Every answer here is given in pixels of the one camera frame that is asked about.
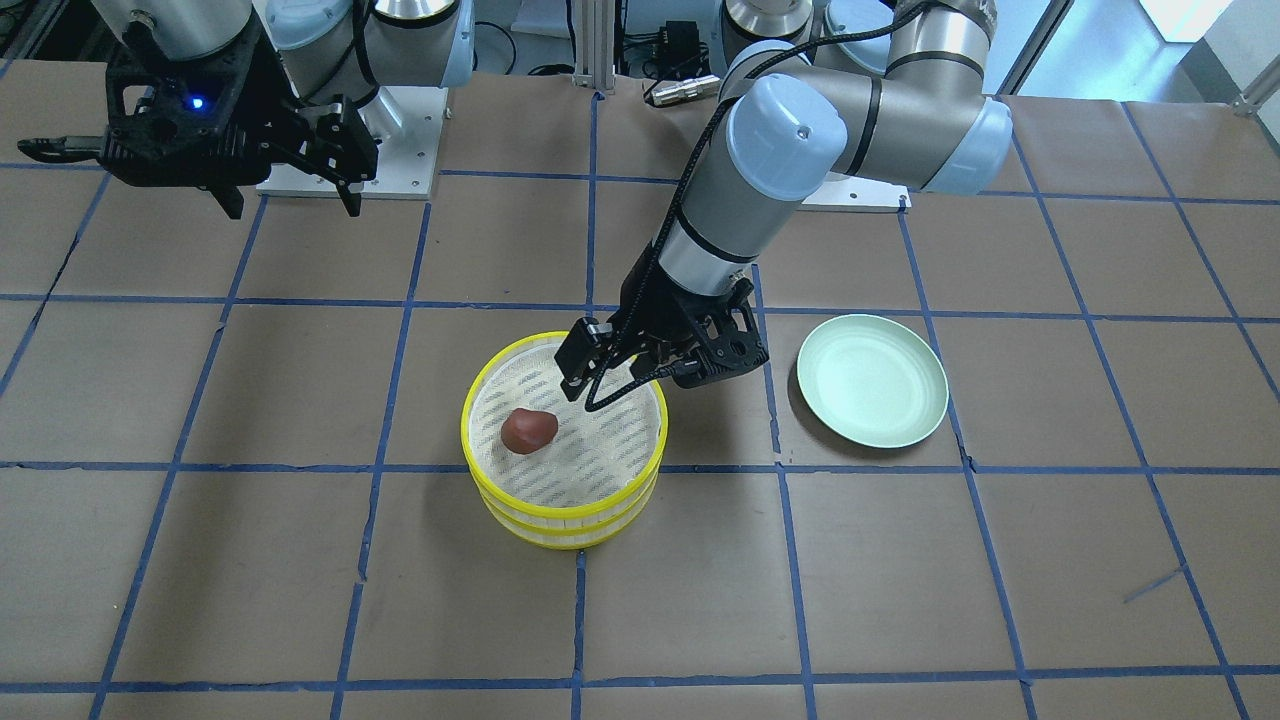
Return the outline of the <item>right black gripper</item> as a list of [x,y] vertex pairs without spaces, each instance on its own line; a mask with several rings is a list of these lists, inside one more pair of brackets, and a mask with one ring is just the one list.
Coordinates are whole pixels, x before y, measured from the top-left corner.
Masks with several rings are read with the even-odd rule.
[[205,190],[239,220],[241,186],[303,150],[301,169],[334,184],[347,214],[360,215],[378,142],[348,97],[301,108],[260,20],[186,61],[163,55],[159,29],[131,20],[108,64],[101,167],[138,187]]

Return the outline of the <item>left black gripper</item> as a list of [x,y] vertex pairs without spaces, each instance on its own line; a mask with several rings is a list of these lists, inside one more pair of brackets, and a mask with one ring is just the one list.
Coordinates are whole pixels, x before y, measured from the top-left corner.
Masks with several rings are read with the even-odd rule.
[[635,379],[675,365],[675,383],[685,389],[754,372],[768,347],[750,306],[754,286],[739,277],[718,296],[692,293],[672,281],[645,250],[621,290],[614,313],[620,365],[630,360]]

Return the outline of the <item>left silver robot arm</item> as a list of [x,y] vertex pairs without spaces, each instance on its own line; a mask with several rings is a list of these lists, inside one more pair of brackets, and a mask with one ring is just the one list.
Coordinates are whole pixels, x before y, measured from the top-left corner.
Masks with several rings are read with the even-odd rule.
[[1010,109],[983,91],[996,32],[993,1],[899,1],[877,76],[783,41],[741,51],[618,310],[589,334],[590,378],[625,365],[691,388],[763,366],[750,268],[829,174],[984,190],[1012,141]]

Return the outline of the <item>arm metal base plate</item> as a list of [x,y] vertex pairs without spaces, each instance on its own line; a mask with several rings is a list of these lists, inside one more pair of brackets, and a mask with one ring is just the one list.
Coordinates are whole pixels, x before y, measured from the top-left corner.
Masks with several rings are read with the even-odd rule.
[[[378,145],[378,170],[352,184],[361,199],[429,200],[434,190],[439,142],[448,110],[448,88],[390,86],[358,110]],[[339,199],[320,176],[287,164],[274,165],[259,195],[292,199]]]
[[800,211],[897,213],[911,208],[906,187],[828,172]]

